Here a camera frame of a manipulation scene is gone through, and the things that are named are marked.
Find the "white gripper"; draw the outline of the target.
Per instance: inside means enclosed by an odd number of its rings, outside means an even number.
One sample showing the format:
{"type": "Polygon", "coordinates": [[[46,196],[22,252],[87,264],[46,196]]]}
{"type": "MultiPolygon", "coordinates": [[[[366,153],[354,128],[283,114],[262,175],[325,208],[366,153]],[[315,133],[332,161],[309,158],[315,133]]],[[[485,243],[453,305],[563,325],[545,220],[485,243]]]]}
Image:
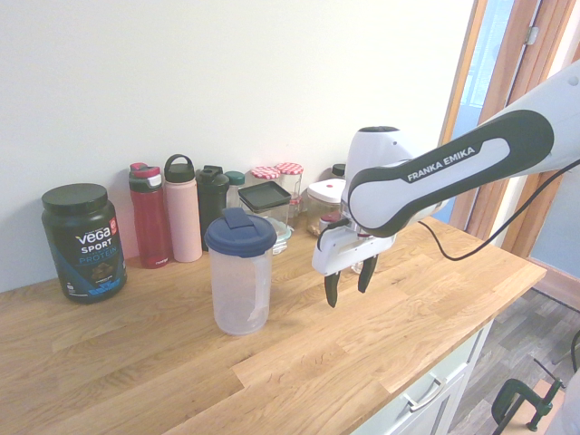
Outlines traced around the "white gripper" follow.
{"type": "Polygon", "coordinates": [[[335,308],[338,284],[343,269],[362,262],[358,291],[364,294],[371,282],[378,255],[390,249],[395,242],[391,237],[362,237],[348,227],[326,229],[319,237],[312,259],[313,268],[324,278],[327,303],[335,308]]]}

